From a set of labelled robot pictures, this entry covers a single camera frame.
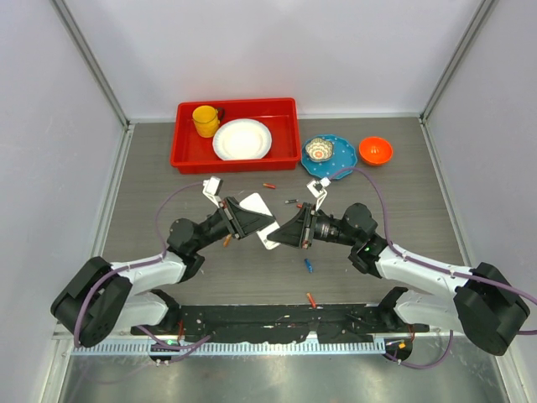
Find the small patterned bowl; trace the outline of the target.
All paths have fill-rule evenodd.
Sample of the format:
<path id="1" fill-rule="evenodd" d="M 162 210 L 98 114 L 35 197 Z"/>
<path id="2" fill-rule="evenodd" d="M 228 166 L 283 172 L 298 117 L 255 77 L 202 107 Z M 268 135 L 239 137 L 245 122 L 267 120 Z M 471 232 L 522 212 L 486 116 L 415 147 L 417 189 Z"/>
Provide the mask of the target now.
<path id="1" fill-rule="evenodd" d="M 314 138 L 305 145 L 307 156 L 314 162 L 330 160 L 334 153 L 334 144 L 327 139 Z"/>

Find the orange plastic bowl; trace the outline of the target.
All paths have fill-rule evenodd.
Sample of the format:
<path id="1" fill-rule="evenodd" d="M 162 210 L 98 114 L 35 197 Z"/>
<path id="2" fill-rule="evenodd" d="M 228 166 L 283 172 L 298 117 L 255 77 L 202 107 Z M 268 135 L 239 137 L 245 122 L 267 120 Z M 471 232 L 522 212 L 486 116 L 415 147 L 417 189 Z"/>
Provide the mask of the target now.
<path id="1" fill-rule="evenodd" d="M 367 137 L 358 145 L 358 153 L 362 161 L 371 166 L 387 164 L 394 156 L 391 143 L 380 137 Z"/>

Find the white paper plate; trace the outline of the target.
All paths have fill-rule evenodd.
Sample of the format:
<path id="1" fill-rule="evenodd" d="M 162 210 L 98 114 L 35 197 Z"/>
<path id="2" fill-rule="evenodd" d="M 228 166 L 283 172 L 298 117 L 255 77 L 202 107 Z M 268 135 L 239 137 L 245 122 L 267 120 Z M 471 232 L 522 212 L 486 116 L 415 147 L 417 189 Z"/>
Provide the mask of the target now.
<path id="1" fill-rule="evenodd" d="M 212 140 L 212 148 L 221 160 L 259 160 L 272 146 L 268 127 L 251 118 L 234 119 L 223 124 Z"/>

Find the yellow mug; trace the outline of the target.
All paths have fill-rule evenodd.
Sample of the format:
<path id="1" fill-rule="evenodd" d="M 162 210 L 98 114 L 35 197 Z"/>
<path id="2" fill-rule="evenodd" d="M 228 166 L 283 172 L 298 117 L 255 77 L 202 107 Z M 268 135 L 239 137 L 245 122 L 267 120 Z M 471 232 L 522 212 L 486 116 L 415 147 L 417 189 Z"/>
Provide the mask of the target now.
<path id="1" fill-rule="evenodd" d="M 192 113 L 196 132 L 204 139 L 212 138 L 220 127 L 225 111 L 221 107 L 202 105 Z"/>

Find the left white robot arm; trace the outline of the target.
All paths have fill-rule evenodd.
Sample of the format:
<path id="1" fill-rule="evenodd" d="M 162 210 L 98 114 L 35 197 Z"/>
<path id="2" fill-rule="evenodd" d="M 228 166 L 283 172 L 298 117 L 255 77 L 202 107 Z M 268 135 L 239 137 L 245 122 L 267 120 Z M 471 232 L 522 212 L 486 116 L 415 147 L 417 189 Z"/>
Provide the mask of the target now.
<path id="1" fill-rule="evenodd" d="M 174 221 L 155 256 L 127 263 L 87 260 L 54 299 L 51 315 L 74 337 L 76 346 L 90 348 L 125 327 L 150 326 L 171 334 L 179 323 L 179 305 L 160 288 L 192 278 L 205 259 L 200 250 L 226 236 L 237 239 L 264 230 L 275 222 L 261 196 L 243 201 L 226 197 L 205 221 Z"/>

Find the blue battery right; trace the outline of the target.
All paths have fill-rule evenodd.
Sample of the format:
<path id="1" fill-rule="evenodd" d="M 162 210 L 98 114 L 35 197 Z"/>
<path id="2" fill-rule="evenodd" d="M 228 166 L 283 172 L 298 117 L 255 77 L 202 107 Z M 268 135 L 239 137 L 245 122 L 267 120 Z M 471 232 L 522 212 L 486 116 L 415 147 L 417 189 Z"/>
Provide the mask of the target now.
<path id="1" fill-rule="evenodd" d="M 314 271 L 313 266 L 311 262 L 308 259 L 304 259 L 305 261 L 305 267 L 307 268 L 309 273 L 312 273 Z"/>

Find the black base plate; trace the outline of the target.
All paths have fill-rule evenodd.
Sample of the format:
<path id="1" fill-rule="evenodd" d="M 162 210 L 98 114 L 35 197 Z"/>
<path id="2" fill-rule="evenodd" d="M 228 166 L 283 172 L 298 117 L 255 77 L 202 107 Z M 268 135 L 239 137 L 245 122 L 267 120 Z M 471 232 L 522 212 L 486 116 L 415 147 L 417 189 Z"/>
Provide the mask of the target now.
<path id="1" fill-rule="evenodd" d="M 369 342 L 374 333 L 428 332 L 408 325 L 383 306 L 365 304 L 182 306 L 154 335 L 183 335 L 186 342 L 205 336 L 212 343 L 302 343 L 315 332 L 319 343 Z"/>

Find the red battery near base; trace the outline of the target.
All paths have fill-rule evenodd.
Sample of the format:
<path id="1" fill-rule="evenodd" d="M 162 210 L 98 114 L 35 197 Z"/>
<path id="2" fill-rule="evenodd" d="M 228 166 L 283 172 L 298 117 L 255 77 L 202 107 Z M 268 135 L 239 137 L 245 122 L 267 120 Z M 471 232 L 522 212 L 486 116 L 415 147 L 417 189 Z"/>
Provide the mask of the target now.
<path id="1" fill-rule="evenodd" d="M 317 304 L 315 302 L 315 299 L 314 299 L 313 295 L 310 292 L 307 292 L 305 295 L 306 295 L 306 298 L 307 298 L 308 302 L 310 303 L 311 307 L 313 309 L 316 309 Z"/>

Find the blue dotted plate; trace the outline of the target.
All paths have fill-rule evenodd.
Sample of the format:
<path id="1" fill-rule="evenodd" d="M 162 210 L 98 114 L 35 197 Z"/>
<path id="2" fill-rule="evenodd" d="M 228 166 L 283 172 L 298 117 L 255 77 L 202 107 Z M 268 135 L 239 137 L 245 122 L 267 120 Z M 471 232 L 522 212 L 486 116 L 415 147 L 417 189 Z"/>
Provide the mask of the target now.
<path id="1" fill-rule="evenodd" d="M 306 172 L 316 178 L 329 177 L 333 180 L 340 180 L 352 172 L 347 168 L 357 165 L 357 151 L 349 141 L 334 134 L 322 134 L 314 138 L 330 140 L 334 144 L 334 153 L 330 160 L 324 162 L 312 161 L 305 152 L 305 145 L 311 140 L 308 139 L 302 144 L 301 164 Z"/>

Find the white remote control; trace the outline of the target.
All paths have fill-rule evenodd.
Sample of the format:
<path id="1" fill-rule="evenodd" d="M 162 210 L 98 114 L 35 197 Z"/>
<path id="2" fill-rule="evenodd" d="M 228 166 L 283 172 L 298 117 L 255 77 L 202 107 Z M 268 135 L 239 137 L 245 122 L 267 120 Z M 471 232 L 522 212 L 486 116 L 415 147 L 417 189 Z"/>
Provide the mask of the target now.
<path id="1" fill-rule="evenodd" d="M 270 240 L 269 235 L 277 229 L 280 229 L 280 226 L 260 194 L 252 193 L 240 201 L 239 206 L 247 212 L 254 213 L 255 217 L 258 219 L 255 233 L 258 235 L 262 245 L 267 250 L 276 249 L 279 246 L 279 243 Z"/>

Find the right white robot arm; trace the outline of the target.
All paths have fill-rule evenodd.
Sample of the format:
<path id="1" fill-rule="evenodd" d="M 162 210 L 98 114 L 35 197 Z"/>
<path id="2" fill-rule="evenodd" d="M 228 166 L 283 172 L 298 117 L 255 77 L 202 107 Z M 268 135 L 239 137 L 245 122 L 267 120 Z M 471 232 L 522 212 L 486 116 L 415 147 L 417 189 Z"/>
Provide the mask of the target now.
<path id="1" fill-rule="evenodd" d="M 268 239 L 301 249 L 315 240 L 346 245 L 359 272 L 400 282 L 401 287 L 384 297 L 378 312 L 380 324 L 390 332 L 406 324 L 439 327 L 464 334 L 487 353 L 505 354 L 530 310 L 509 290 L 500 271 L 485 263 L 469 268 L 412 254 L 381 237 L 377 226 L 362 203 L 351 205 L 341 218 L 306 203 Z"/>

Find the red plastic tray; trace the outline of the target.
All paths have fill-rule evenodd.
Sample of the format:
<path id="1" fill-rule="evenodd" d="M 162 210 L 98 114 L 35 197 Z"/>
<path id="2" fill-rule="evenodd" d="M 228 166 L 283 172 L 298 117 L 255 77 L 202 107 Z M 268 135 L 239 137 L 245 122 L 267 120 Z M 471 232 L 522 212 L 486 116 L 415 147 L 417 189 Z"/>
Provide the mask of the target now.
<path id="1" fill-rule="evenodd" d="M 271 135 L 268 153 L 248 160 L 219 157 L 213 139 L 196 132 L 192 114 L 204 105 L 221 108 L 224 123 L 247 118 L 263 124 Z M 292 97 L 182 102 L 177 107 L 169 162 L 183 175 L 293 170 L 300 159 L 300 131 Z"/>

